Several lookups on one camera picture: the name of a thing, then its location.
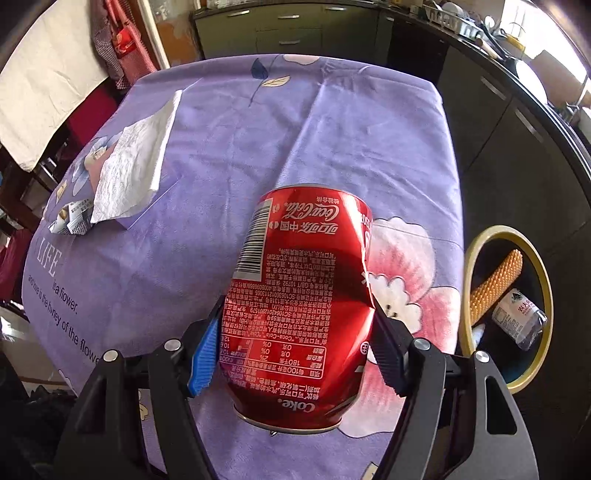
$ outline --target coke logo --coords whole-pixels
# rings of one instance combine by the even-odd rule
[[[302,410],[304,413],[310,413],[311,411],[314,411],[314,409],[316,408],[316,405],[314,405],[313,403],[305,403],[302,401],[298,402],[293,400],[282,400],[281,398],[279,398],[277,401],[281,404],[282,407],[289,408],[293,411]]]
[[[324,217],[324,221],[330,222],[339,214],[336,205],[322,205],[321,203],[291,202],[285,203],[285,215],[283,218],[302,220],[306,217]]]

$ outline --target cabinet drawer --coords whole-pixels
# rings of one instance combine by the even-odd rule
[[[380,12],[378,30],[375,34],[374,63],[382,67],[388,62],[388,51],[392,41],[394,17],[390,12]]]
[[[205,58],[255,54],[256,10],[244,8],[197,20],[197,32]]]
[[[491,225],[509,225],[544,258],[591,217],[569,162],[515,99],[460,183],[466,245]]]
[[[378,12],[350,5],[322,5],[322,55],[370,62],[374,59]]]
[[[319,55],[319,28],[289,28],[256,33],[257,53],[301,53]]]
[[[437,90],[443,99],[461,175],[491,136],[511,94],[455,48],[447,52]]]
[[[319,4],[269,5],[257,9],[258,31],[285,28],[320,28]]]
[[[436,84],[443,69],[449,43],[435,33],[397,18],[392,26],[386,66]]]

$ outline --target plastic water bottle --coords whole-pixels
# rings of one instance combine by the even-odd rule
[[[548,318],[531,300],[513,288],[497,304],[492,319],[522,350],[529,350]]]

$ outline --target dish rack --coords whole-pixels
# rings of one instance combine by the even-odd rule
[[[478,28],[474,23],[464,20],[457,15],[452,15],[444,10],[438,10],[437,8],[428,7],[424,5],[425,12],[429,21],[441,25],[444,28],[452,30],[453,32],[461,35],[462,37],[474,40],[482,30]]]

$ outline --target barcode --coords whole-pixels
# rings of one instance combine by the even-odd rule
[[[267,199],[257,205],[248,233],[244,240],[236,270],[232,278],[240,280],[261,281],[262,253],[265,249],[265,238],[267,238],[267,226],[269,225],[269,214],[273,199]]]
[[[495,321],[508,333],[513,339],[521,332],[523,326],[519,324],[509,313],[503,308],[497,307],[495,314]]]

